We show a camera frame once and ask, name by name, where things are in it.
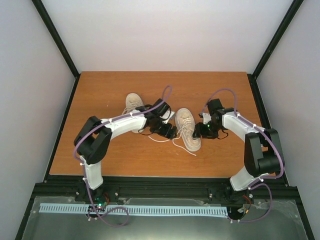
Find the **white lace sneaker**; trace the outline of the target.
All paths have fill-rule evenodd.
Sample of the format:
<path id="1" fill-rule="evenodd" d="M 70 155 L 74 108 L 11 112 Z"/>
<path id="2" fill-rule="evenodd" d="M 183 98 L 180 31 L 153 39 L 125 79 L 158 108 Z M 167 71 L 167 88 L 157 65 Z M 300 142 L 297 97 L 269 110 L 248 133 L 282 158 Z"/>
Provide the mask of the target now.
<path id="1" fill-rule="evenodd" d="M 143 100 L 136 93 L 129 93 L 125 99 L 125 108 L 122 115 L 128 114 L 135 110 L 137 107 L 144 106 Z"/>
<path id="2" fill-rule="evenodd" d="M 172 140 L 155 140 L 151 136 L 148 138 L 157 143 L 165 143 L 171 141 L 173 145 L 185 150 L 190 155 L 196 156 L 194 152 L 201 148 L 201 139 L 193 138 L 193 133 L 195 130 L 195 120 L 192 113 L 187 108 L 180 108 L 177 111 L 174 122 L 177 127 L 178 137 L 174 137 Z M 184 146 L 175 143 L 175 140 L 182 139 Z"/>

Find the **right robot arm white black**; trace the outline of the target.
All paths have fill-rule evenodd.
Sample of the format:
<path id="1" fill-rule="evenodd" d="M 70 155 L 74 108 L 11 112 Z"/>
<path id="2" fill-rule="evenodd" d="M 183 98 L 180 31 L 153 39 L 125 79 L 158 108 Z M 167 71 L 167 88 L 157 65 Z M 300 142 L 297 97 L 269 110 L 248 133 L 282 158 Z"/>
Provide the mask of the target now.
<path id="1" fill-rule="evenodd" d="M 202 122 L 195 125 L 192 137 L 218 139 L 219 132 L 229 130 L 244 142 L 244 167 L 229 181 L 233 191 L 251 188 L 274 173 L 282 173 L 284 160 L 278 132 L 248 121 L 234 108 L 225 108 L 216 98 L 206 104 L 208 113 L 199 114 Z"/>

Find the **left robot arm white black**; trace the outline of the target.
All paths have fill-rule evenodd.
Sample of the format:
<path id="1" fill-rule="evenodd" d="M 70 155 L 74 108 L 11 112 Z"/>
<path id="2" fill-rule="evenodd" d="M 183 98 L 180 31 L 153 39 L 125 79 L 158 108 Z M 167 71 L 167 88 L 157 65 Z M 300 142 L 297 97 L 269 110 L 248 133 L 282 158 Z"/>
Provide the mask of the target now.
<path id="1" fill-rule="evenodd" d="M 84 171 L 83 180 L 88 186 L 86 195 L 95 202 L 103 198 L 101 162 L 111 140 L 145 128 L 152 134 L 172 140 L 177 136 L 177 128 L 170 123 L 174 116 L 171 107 L 164 100 L 158 99 L 154 105 L 139 106 L 113 118 L 90 117 L 73 142 L 73 156 L 80 161 Z"/>

